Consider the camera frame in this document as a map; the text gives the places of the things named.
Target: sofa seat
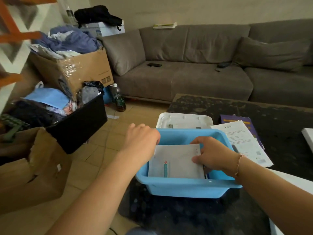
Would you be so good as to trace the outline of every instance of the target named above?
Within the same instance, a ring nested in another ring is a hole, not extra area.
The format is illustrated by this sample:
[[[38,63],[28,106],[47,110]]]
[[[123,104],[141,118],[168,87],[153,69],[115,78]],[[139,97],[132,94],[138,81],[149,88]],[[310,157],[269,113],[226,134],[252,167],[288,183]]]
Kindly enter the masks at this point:
[[[162,67],[149,67],[159,63]],[[177,93],[247,101],[253,85],[240,67],[215,71],[216,64],[146,61],[114,80],[126,96],[172,101]]]
[[[253,83],[252,102],[313,108],[313,67],[296,73],[246,68]]]

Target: gray pillow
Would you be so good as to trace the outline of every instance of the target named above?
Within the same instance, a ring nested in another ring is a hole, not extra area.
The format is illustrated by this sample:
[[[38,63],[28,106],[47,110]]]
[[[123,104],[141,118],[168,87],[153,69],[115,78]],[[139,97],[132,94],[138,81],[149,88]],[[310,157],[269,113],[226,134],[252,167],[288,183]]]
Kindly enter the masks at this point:
[[[112,68],[119,76],[146,60],[139,30],[106,36],[101,39]]]
[[[310,48],[309,40],[262,43],[242,37],[233,62],[256,68],[297,72],[301,69]]]

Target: black cable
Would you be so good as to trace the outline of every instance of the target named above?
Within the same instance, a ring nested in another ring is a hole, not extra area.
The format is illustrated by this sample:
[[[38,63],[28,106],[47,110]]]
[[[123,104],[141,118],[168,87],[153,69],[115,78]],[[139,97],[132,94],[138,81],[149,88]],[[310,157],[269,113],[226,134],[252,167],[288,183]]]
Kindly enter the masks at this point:
[[[117,235],[117,233],[116,233],[113,229],[111,229],[111,228],[110,228],[110,230],[111,230],[112,232],[114,232],[114,233],[115,233],[115,235]]]

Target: black storage box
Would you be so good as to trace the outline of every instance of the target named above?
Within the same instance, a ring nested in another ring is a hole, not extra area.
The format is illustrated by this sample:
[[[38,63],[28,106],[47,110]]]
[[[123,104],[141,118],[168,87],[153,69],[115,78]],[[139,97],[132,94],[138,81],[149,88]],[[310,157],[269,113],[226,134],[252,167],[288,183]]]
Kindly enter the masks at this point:
[[[75,152],[107,122],[102,94],[46,128],[67,154]]]

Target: bracelet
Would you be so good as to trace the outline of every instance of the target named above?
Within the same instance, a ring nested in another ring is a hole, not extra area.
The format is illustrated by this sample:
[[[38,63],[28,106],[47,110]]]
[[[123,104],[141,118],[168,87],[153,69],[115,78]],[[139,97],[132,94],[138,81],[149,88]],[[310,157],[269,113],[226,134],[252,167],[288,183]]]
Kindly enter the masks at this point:
[[[238,176],[238,172],[239,172],[239,163],[240,163],[240,159],[242,158],[242,154],[240,154],[240,157],[238,159],[238,164],[237,164],[237,170],[236,170],[236,173],[235,173],[235,178]]]

